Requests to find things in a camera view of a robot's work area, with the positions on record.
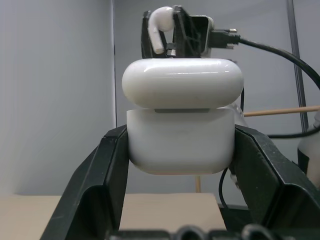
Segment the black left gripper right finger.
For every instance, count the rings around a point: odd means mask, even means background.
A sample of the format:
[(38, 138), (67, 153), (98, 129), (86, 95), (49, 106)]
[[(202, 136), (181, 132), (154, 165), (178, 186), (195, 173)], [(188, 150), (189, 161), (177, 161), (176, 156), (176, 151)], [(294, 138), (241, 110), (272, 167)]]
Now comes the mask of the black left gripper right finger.
[(235, 126), (234, 170), (254, 223), (288, 240), (320, 240), (320, 190), (255, 129)]

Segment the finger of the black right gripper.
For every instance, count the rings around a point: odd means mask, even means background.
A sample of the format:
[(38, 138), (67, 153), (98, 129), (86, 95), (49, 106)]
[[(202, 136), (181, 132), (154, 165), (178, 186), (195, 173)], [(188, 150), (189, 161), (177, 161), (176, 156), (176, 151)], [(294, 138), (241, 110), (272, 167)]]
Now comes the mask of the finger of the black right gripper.
[(173, 7), (173, 43), (176, 58), (200, 58), (201, 35), (195, 27), (193, 18), (182, 6)]
[(142, 25), (141, 25), (141, 56), (143, 59), (164, 59), (166, 57), (166, 53), (156, 54), (153, 50), (152, 43), (148, 33), (149, 26), (149, 18), (151, 15), (151, 11), (145, 11), (143, 13)]

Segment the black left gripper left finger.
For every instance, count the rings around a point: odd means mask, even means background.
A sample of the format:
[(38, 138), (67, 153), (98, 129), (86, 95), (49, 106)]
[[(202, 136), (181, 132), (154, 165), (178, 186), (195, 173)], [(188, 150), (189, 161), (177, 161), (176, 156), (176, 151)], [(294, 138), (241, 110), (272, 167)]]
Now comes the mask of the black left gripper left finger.
[(106, 133), (74, 171), (41, 240), (105, 240), (118, 230), (129, 170), (126, 125)]

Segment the white earbud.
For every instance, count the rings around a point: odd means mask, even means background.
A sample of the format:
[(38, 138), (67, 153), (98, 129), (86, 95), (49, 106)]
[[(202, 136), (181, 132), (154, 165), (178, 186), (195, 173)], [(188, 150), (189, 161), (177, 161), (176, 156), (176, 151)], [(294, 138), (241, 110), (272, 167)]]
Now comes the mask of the white earbud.
[(153, 51), (158, 54), (165, 52), (160, 32), (168, 32), (174, 28), (174, 9), (163, 6), (153, 11), (148, 19), (148, 35)]

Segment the white earbud charging case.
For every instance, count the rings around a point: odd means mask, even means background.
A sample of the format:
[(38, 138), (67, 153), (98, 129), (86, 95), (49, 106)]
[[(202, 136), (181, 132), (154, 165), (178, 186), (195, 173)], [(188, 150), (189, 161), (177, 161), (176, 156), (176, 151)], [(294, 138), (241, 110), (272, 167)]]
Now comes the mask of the white earbud charging case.
[(153, 175), (207, 175), (232, 162), (239, 66), (220, 58), (150, 58), (122, 76), (130, 161)]

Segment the long thin wooden stick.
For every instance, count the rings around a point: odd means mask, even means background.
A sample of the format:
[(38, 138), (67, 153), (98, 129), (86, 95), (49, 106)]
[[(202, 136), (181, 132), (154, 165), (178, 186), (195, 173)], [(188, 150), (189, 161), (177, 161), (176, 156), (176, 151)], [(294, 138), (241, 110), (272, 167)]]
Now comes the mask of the long thin wooden stick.
[(285, 115), (285, 114), (317, 112), (318, 110), (320, 110), (320, 105), (304, 106), (304, 107), (296, 107), (296, 108), (273, 109), (273, 110), (262, 110), (262, 111), (252, 111), (252, 112), (246, 112), (243, 115), (245, 117), (258, 117), (258, 116), (271, 116), (271, 115)]

